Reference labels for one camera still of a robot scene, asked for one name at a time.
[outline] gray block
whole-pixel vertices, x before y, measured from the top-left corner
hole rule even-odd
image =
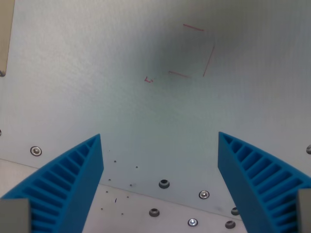
[[[297,194],[297,222],[299,233],[311,232],[311,189],[299,189]]]
[[[31,233],[28,199],[0,199],[0,233]]]

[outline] white metal plate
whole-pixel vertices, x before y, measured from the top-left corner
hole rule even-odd
[[[17,0],[0,158],[41,167],[100,133],[102,184],[231,216],[218,131],[311,175],[310,20],[307,0]],[[183,23],[205,30],[205,58],[165,50],[184,39]],[[200,69],[163,74],[174,52],[189,55],[181,70],[189,59]]]
[[[35,171],[36,168],[33,167],[0,160],[0,177],[5,177],[0,179],[0,197]],[[148,212],[152,208],[159,209],[160,216],[150,217]],[[190,228],[187,225],[190,218],[196,218],[198,226]],[[225,223],[230,220],[236,222],[236,227],[228,230]],[[240,220],[104,185],[97,188],[83,233],[189,233],[190,231],[246,233]]]

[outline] screw head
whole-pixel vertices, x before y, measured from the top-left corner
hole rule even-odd
[[[309,146],[307,147],[307,153],[308,153],[308,154],[311,154],[311,145],[309,145]]]
[[[198,220],[196,220],[195,218],[191,218],[188,220],[188,225],[191,227],[195,227],[198,225]]]
[[[42,150],[40,147],[31,147],[30,148],[30,153],[33,155],[33,156],[40,156],[42,154]]]
[[[207,198],[209,198],[209,192],[206,191],[206,190],[203,190],[203,191],[201,191],[201,192],[199,193],[199,197],[200,197],[201,199],[207,199]]]

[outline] red line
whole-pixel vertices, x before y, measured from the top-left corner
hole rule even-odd
[[[174,71],[169,71],[169,74],[176,74],[176,75],[179,75],[179,76],[182,76],[182,77],[185,77],[185,78],[190,78],[190,77],[187,76],[187,75],[180,74],[180,73],[177,73],[177,72],[174,72]]]
[[[196,28],[196,27],[193,27],[193,26],[190,26],[188,24],[183,24],[185,27],[188,27],[188,28],[192,28],[192,29],[195,29],[195,30],[198,30],[198,31],[201,31],[203,32],[204,30],[203,29],[199,29],[199,28]]]
[[[215,46],[213,46],[212,52],[210,53],[208,62],[207,62],[207,64],[206,64],[206,67],[205,67],[205,70],[204,70],[203,77],[205,76],[205,73],[206,73],[207,67],[208,67],[208,65],[209,65],[210,59],[212,58],[212,55],[213,55],[213,53],[214,53],[214,49],[215,49]]]

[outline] red handwritten mark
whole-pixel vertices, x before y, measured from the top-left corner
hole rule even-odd
[[[185,77],[185,78],[190,78],[190,76],[187,76],[187,75],[184,75],[184,74],[180,74],[180,73],[177,73],[177,72],[174,72],[174,71],[169,71],[169,74],[176,74],[176,75],[179,75],[179,76],[182,76],[182,77]]]
[[[185,27],[188,27],[188,28],[192,28],[192,29],[195,29],[195,30],[198,30],[198,31],[201,31],[201,32],[204,32],[203,29],[199,29],[199,28],[196,28],[196,27],[193,27],[193,26],[190,26],[188,24],[183,24]]]
[[[152,82],[153,82],[152,79],[151,79],[150,81],[148,81],[147,78],[148,78],[148,76],[145,78],[145,81],[146,81],[146,82],[149,82],[149,83],[152,83]]]
[[[205,67],[205,70],[204,70],[203,77],[205,76],[205,73],[206,73],[207,67],[208,67],[208,65],[209,65],[210,59],[212,58],[212,55],[213,55],[213,53],[214,53],[214,49],[215,49],[215,46],[213,46],[212,52],[210,53],[208,62],[207,62],[207,64],[206,64],[206,67]]]

